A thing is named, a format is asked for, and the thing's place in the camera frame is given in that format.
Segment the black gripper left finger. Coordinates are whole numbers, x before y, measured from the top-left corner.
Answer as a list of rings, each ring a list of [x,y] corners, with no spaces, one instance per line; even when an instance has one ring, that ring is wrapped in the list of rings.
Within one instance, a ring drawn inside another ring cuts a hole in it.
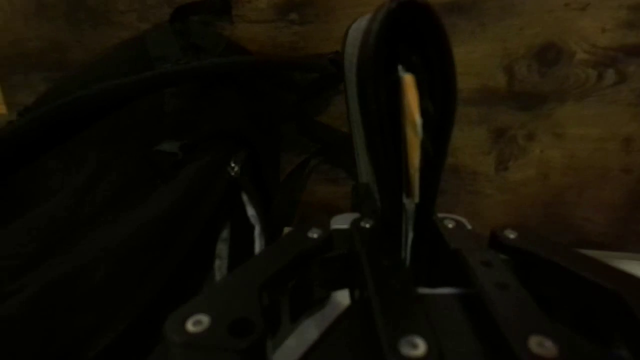
[[[345,229],[288,233],[215,286],[169,315],[164,325],[169,360],[272,360],[273,346],[291,338],[335,290],[351,296],[335,337],[318,351],[363,351],[396,356],[398,320],[390,315],[394,260],[383,258],[374,192],[358,185],[359,213]]]

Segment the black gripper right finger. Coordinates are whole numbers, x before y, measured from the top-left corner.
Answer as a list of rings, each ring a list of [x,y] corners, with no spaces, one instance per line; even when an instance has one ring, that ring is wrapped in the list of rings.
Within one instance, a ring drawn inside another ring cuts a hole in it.
[[[522,229],[414,226],[425,360],[640,360],[637,280]]]

